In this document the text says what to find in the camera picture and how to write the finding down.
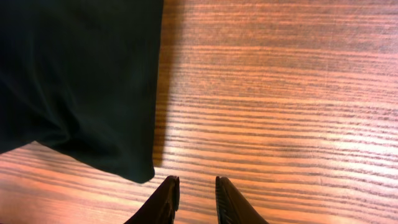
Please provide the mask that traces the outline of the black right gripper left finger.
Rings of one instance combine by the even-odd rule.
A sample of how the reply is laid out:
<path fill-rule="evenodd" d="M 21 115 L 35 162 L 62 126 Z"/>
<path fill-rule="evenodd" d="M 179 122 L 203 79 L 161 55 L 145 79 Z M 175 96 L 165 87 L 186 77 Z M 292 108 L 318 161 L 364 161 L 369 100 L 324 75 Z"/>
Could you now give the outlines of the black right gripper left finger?
<path fill-rule="evenodd" d="M 173 224 L 180 201 L 180 179 L 168 176 L 124 224 Z"/>

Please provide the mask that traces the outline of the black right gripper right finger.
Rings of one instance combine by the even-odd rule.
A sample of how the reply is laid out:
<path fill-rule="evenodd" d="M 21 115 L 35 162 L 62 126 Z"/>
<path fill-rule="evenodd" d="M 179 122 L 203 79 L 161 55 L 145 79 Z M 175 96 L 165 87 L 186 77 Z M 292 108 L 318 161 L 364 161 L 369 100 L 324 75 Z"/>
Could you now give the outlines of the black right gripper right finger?
<path fill-rule="evenodd" d="M 219 224 L 269 224 L 227 177 L 216 177 L 215 195 Z"/>

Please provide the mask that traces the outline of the black t-shirt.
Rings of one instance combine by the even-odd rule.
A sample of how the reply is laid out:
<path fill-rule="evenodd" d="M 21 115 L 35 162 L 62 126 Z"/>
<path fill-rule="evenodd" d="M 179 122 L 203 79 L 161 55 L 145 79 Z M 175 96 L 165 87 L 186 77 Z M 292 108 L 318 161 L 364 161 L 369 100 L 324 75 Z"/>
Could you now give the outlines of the black t-shirt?
<path fill-rule="evenodd" d="M 1 152 L 35 141 L 151 180 L 163 5 L 1 1 Z"/>

